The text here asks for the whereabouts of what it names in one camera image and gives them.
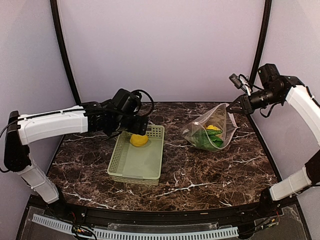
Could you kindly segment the yellow lemon top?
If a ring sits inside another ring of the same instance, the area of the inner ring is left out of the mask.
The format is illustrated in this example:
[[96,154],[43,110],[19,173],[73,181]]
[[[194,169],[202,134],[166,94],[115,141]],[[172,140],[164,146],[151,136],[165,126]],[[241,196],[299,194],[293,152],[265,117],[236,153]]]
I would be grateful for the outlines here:
[[132,134],[130,137],[130,143],[134,147],[142,147],[147,144],[148,140],[147,135]]

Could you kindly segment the clear zip top bag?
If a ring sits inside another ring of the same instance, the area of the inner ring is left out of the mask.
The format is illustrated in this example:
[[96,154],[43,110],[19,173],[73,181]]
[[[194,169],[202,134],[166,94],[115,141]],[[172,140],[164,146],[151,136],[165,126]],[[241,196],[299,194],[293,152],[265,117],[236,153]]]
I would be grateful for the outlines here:
[[235,117],[227,111],[228,103],[221,103],[181,129],[182,136],[194,147],[218,152],[225,149],[239,128]]

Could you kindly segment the green white bok choy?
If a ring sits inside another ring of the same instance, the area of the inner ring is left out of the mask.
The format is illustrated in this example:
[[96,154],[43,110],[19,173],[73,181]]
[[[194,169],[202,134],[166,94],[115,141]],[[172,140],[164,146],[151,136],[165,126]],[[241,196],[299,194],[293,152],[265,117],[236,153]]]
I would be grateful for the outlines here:
[[222,130],[200,129],[191,137],[190,143],[203,150],[213,150],[220,148],[224,141],[220,137]]

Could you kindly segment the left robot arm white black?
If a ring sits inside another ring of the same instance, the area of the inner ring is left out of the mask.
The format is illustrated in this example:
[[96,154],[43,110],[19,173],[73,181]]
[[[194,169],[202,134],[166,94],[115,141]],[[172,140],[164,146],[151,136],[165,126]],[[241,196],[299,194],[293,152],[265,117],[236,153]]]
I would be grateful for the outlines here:
[[58,217],[67,218],[71,213],[70,206],[31,157],[29,144],[76,133],[103,132],[107,139],[115,138],[123,131],[144,135],[153,111],[150,109],[139,115],[142,96],[146,94],[142,89],[128,91],[121,88],[113,98],[103,102],[85,102],[38,114],[20,115],[18,111],[12,111],[7,126],[0,133],[5,135],[5,169],[1,172],[17,173],[47,204],[51,204],[51,210]]

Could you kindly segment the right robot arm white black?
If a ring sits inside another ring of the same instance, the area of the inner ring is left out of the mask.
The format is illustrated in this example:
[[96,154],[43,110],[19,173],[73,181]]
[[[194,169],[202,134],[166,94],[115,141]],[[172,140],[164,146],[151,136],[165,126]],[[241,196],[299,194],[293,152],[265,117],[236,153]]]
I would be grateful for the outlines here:
[[[251,115],[255,110],[288,103],[302,117],[316,141],[320,140],[320,105],[310,89],[296,76],[281,75],[273,63],[258,69],[262,88],[252,90],[249,81],[242,75],[232,74],[229,79],[237,89],[244,91],[227,108],[228,113]],[[320,182],[320,154],[312,156],[304,167],[286,179],[265,188],[255,205],[254,212],[260,217],[272,213],[279,201],[298,195]]]

